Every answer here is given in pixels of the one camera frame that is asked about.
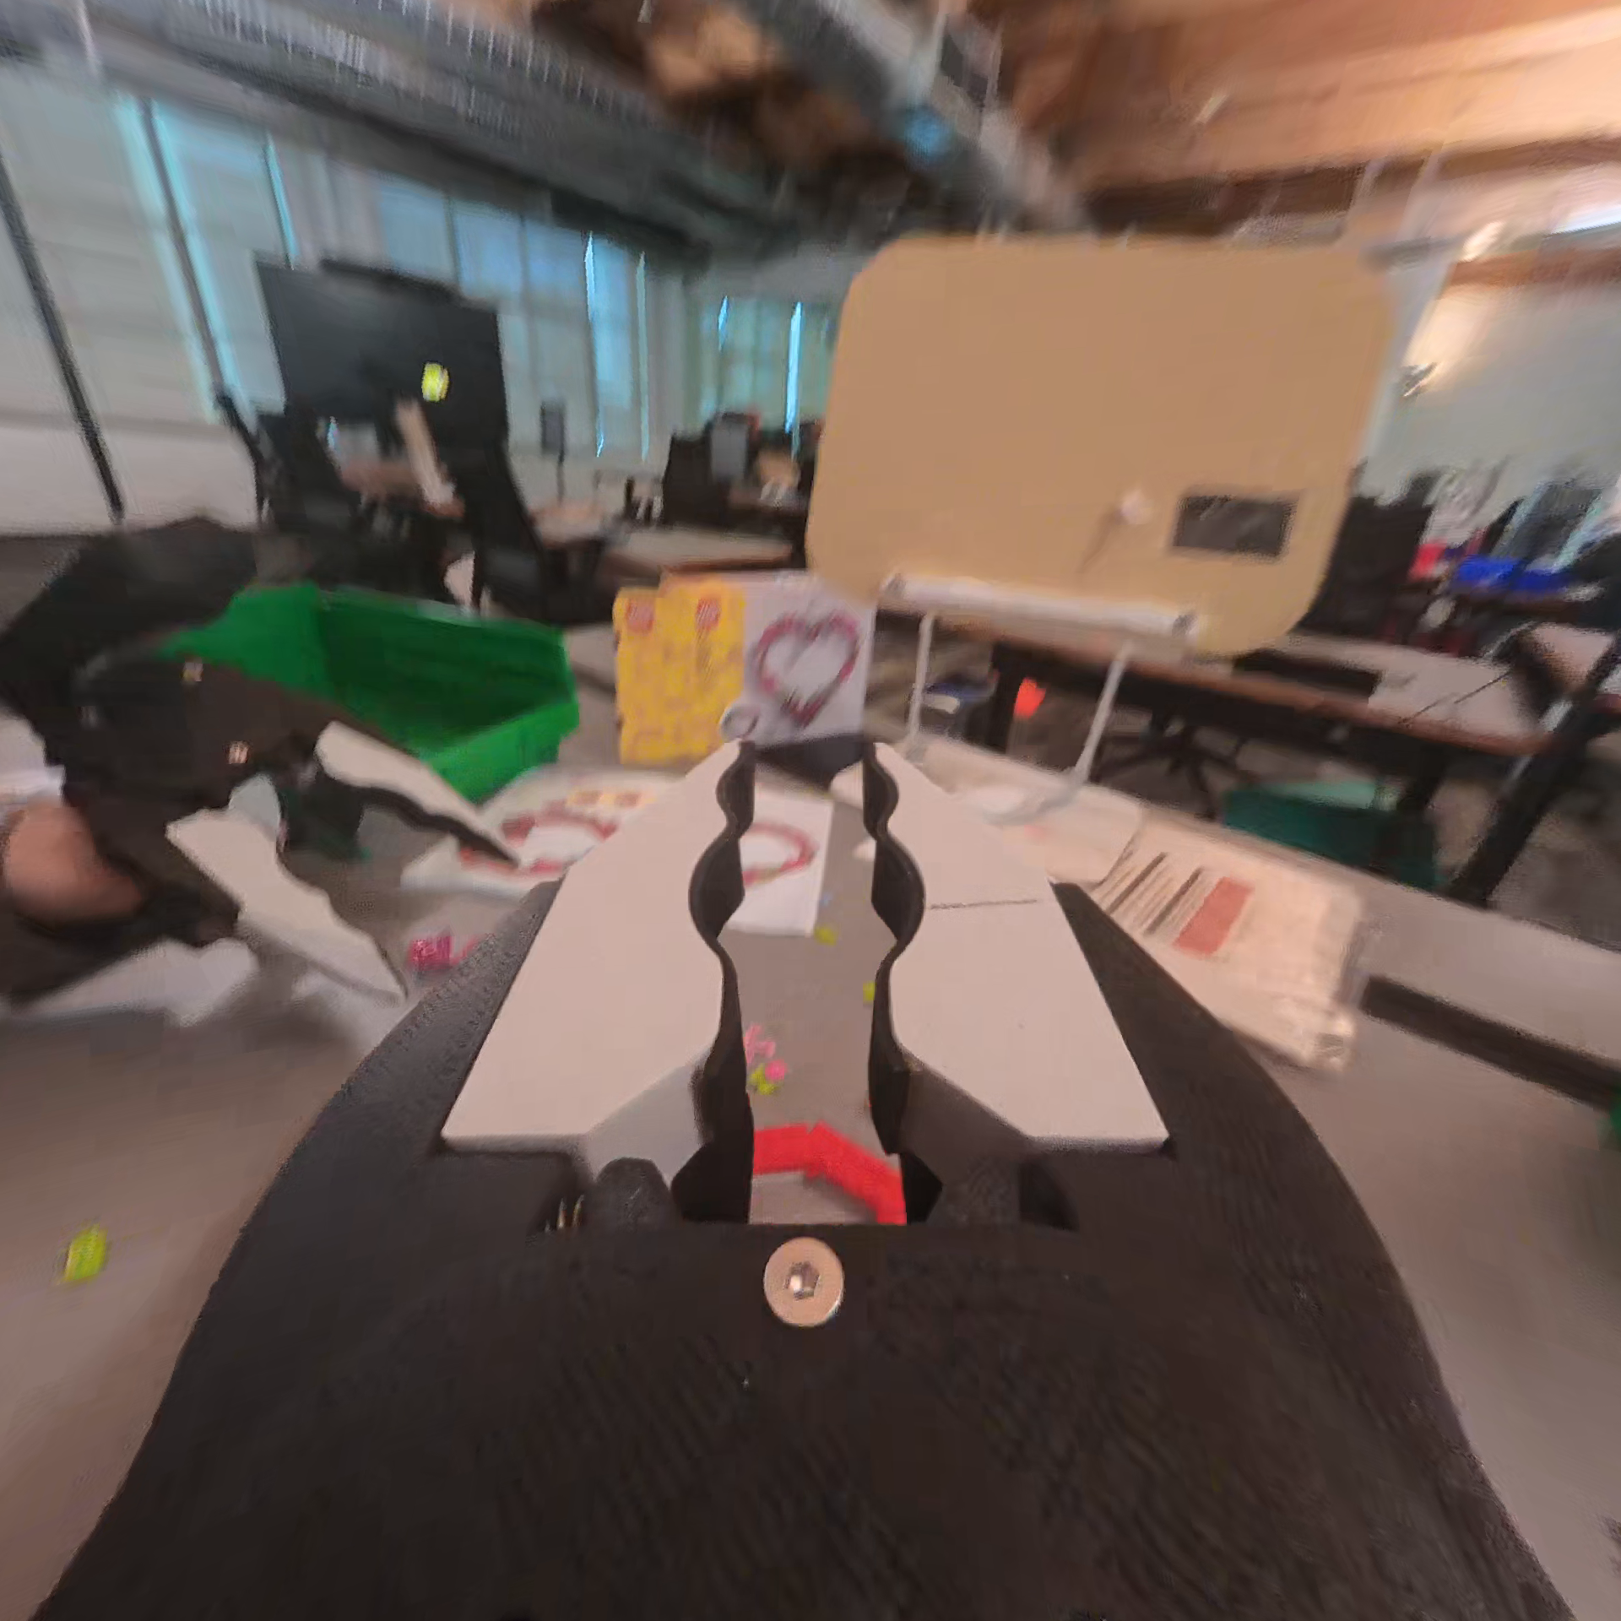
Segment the red heart lego frame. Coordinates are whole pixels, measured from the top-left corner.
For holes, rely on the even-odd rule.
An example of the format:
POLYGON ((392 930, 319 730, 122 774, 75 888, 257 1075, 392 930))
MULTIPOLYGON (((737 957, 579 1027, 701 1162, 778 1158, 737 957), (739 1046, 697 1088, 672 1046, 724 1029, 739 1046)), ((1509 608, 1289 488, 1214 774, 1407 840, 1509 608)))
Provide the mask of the red heart lego frame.
POLYGON ((907 1224, 899 1162, 820 1121, 759 1127, 753 1173, 757 1181, 799 1177, 820 1183, 861 1206, 872 1224, 907 1224))

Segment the clear plastic bag with sheet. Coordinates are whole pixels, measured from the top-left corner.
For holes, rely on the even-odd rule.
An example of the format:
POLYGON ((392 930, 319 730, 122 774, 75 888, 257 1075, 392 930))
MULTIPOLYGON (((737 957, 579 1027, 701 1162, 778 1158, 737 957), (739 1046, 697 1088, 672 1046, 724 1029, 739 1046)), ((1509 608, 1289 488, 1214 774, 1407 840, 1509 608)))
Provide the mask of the clear plastic bag with sheet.
POLYGON ((1370 926, 1347 882, 1148 816, 1089 894, 1235 1034, 1297 1067, 1349 1065, 1370 926))

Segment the open instruction booklet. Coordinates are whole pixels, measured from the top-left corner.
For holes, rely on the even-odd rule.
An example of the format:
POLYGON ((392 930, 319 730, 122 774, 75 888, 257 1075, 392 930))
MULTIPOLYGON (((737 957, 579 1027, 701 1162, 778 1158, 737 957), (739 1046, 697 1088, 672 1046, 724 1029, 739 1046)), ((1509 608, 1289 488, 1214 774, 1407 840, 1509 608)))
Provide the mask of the open instruction booklet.
MULTIPOLYGON (((519 851, 502 865, 440 840, 402 872, 425 894, 515 899, 562 878, 672 784, 672 776, 618 766, 542 766, 486 805, 519 851)), ((768 936, 809 936, 818 926, 826 847, 834 826, 828 797, 757 782, 755 818, 739 843, 743 903, 732 924, 768 936)))

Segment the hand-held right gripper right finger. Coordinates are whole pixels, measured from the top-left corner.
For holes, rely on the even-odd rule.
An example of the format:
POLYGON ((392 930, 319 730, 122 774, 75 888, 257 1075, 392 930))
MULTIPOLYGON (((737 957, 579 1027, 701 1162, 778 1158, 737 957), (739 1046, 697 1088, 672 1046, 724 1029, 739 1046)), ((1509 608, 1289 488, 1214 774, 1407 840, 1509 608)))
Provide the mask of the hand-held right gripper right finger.
POLYGON ((1152 1156, 1170 1131, 1046 870, 890 743, 861 762, 880 963, 867 1104, 905 1220, 982 1164, 1152 1156))

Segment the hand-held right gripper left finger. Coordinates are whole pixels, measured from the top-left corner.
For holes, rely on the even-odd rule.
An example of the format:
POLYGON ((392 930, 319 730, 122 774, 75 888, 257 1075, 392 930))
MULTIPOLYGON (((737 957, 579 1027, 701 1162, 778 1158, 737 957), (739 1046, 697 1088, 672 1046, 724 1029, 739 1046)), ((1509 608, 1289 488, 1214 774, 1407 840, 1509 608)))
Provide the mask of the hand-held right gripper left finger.
POLYGON ((552 1152, 581 1183, 649 1162, 679 1212, 745 1224, 755 1116, 737 969, 757 749, 728 743, 552 894, 440 1131, 461 1152, 552 1152))

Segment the green plastic bin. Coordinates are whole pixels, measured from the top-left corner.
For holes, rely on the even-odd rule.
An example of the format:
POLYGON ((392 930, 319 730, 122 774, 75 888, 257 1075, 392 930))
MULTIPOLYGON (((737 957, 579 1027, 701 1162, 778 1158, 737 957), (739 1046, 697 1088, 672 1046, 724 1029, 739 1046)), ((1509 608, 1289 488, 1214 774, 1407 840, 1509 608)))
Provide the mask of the green plastic bin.
POLYGON ((554 627, 394 594, 263 585, 160 650, 332 703, 477 805, 554 764, 581 718, 554 627))

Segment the background office desks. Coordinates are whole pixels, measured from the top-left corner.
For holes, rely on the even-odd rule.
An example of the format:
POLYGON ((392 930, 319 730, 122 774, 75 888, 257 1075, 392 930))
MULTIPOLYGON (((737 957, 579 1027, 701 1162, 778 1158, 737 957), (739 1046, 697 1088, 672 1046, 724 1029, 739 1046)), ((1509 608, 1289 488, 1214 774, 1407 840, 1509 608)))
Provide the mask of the background office desks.
MULTIPOLYGON (((1299 753, 1336 757, 1403 778, 1399 807, 1417 816, 1463 760, 1534 764, 1554 778, 1577 770, 1585 733, 1600 728, 1598 703, 1583 722, 1536 716, 1517 697, 1507 666, 1417 654, 1374 643, 1366 662, 1258 652, 1268 672, 1239 670, 1239 656, 1199 660, 1170 637, 1100 631, 1050 610, 1079 612, 1071 591, 1083 519, 1102 519, 1102 486, 1091 479, 1021 479, 1006 471, 950 475, 925 492, 919 479, 836 469, 832 494, 811 521, 813 558, 834 562, 834 585, 855 583, 857 602, 878 575, 903 575, 884 591, 899 616, 925 618, 923 579, 952 602, 938 610, 992 647, 992 695, 984 737, 1006 737, 1023 679, 1100 695, 1110 658, 1127 652, 1121 699, 1195 724, 1264 737, 1299 753)), ((803 776, 838 772, 855 735, 761 749, 803 776)))

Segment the yellow lego box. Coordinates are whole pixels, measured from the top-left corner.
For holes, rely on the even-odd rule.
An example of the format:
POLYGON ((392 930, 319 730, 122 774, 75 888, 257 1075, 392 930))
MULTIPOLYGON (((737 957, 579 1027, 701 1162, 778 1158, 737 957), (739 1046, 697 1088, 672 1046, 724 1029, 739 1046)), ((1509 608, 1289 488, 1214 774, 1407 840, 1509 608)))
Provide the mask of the yellow lego box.
POLYGON ((861 731, 876 610, 809 573, 666 575, 614 604, 625 766, 683 766, 724 743, 782 749, 861 731))

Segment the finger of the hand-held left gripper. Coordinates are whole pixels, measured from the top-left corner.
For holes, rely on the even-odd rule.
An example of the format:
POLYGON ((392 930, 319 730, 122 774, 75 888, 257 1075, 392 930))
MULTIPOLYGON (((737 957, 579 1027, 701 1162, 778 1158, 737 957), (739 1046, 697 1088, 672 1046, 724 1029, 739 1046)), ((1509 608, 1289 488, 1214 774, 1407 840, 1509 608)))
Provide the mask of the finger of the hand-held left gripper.
POLYGON ((481 859, 517 865, 517 849, 496 822, 429 764, 390 743, 344 722, 330 722, 315 739, 315 766, 322 778, 404 824, 452 838, 481 859))
POLYGON ((284 867, 274 838, 232 813, 199 811, 166 826, 166 840, 236 907, 236 932, 375 1000, 407 988, 377 940, 338 915, 326 892, 284 867))

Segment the person's left hand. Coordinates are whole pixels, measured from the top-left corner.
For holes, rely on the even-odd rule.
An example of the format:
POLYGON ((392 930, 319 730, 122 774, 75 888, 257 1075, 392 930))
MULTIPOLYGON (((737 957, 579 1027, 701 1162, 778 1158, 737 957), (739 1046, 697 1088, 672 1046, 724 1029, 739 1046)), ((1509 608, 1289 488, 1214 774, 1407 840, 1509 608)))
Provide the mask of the person's left hand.
POLYGON ((2 840, 2 888, 14 911, 45 926, 129 919, 141 888, 102 859, 87 822, 66 803, 33 801, 10 813, 2 840))

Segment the green storage crate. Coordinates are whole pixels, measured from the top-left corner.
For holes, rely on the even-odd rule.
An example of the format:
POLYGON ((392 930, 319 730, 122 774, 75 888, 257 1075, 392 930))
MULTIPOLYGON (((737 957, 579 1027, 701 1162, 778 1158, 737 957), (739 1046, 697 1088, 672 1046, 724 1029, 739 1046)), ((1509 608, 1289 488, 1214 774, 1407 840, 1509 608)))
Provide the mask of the green storage crate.
POLYGON ((1409 816, 1399 795, 1366 780, 1266 782, 1231 787, 1222 824, 1295 853, 1434 892, 1440 884, 1428 814, 1409 816))

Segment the wood and white book stand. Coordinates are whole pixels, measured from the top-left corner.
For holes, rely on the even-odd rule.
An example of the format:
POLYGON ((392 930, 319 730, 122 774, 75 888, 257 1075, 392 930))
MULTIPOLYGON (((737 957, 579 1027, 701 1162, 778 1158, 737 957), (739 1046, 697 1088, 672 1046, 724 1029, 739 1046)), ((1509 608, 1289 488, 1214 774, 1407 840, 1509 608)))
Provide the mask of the wood and white book stand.
POLYGON ((1150 654, 1247 656, 1328 575, 1392 346, 1341 249, 911 237, 842 311, 807 519, 813 573, 919 621, 921 764, 940 625, 1106 658, 1089 780, 1150 654))

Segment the black monitor on stand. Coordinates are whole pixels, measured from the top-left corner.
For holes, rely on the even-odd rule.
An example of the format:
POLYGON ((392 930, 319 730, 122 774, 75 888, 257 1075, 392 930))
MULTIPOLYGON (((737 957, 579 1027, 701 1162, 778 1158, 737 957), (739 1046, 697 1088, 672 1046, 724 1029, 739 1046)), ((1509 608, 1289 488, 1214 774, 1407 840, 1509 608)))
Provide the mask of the black monitor on stand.
POLYGON ((510 396, 500 315, 417 276, 255 264, 284 411, 332 423, 392 421, 421 405, 438 444, 506 444, 510 396))

